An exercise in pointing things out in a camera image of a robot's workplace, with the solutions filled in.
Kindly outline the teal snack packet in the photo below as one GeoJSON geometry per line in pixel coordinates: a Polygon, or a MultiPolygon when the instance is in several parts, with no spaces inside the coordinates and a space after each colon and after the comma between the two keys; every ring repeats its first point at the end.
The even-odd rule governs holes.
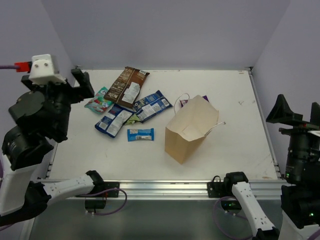
{"type": "Polygon", "coordinates": [[[89,100],[84,107],[90,109],[94,113],[103,114],[107,108],[109,108],[113,102],[104,98],[105,94],[108,92],[108,89],[104,86],[102,87],[94,97],[89,100]]]}

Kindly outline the black snack bag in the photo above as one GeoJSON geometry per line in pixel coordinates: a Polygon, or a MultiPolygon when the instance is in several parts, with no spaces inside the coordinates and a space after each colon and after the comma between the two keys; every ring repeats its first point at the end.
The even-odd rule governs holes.
{"type": "Polygon", "coordinates": [[[149,72],[126,66],[103,98],[122,107],[132,109],[149,72]]]}

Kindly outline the dark blue snack packet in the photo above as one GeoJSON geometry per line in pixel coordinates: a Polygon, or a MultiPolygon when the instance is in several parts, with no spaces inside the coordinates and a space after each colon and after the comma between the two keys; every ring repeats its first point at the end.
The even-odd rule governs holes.
{"type": "Polygon", "coordinates": [[[95,124],[94,128],[102,134],[115,138],[133,114],[132,110],[115,103],[105,116],[95,124]]]}

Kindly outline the green snack packet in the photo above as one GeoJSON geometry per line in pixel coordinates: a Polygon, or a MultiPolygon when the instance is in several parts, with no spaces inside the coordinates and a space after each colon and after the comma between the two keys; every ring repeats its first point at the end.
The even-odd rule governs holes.
{"type": "Polygon", "coordinates": [[[139,123],[140,119],[136,114],[133,114],[125,123],[125,125],[133,125],[135,123],[139,123]]]}

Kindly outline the blue kettle chips bag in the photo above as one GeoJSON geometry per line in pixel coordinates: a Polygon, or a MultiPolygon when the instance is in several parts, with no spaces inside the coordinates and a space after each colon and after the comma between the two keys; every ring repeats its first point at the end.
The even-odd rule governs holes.
{"type": "Polygon", "coordinates": [[[164,110],[172,108],[173,105],[162,94],[160,90],[152,93],[146,97],[137,100],[133,104],[133,111],[139,118],[141,123],[144,123],[156,115],[162,113],[164,110]]]}

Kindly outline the brown paper bag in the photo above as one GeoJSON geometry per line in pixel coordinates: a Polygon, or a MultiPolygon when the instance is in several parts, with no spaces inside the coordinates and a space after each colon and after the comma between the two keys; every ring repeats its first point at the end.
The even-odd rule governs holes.
{"type": "Polygon", "coordinates": [[[212,130],[226,122],[219,121],[220,112],[202,96],[191,98],[188,93],[187,103],[176,110],[165,127],[164,151],[179,164],[187,161],[200,147],[212,130]]]}

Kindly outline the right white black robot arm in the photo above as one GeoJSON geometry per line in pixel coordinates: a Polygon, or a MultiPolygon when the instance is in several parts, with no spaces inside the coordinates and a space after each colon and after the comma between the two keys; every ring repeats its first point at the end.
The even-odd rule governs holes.
{"type": "Polygon", "coordinates": [[[285,185],[281,186],[282,225],[277,229],[251,193],[243,172],[231,172],[223,179],[223,192],[240,204],[253,240],[318,240],[320,238],[320,105],[311,104],[310,119],[295,113],[283,94],[266,118],[289,136],[285,185]]]}

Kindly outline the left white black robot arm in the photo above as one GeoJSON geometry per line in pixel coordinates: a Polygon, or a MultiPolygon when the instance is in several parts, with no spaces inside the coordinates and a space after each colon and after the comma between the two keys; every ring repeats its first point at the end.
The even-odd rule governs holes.
{"type": "Polygon", "coordinates": [[[77,87],[67,80],[39,86],[27,75],[21,79],[28,92],[8,110],[16,125],[6,133],[1,147],[0,226],[3,229],[37,217],[55,202],[103,193],[104,180],[95,170],[57,183],[32,181],[44,156],[53,150],[50,140],[57,143],[67,140],[71,106],[95,94],[87,72],[74,68],[71,74],[78,82],[77,87]]]}

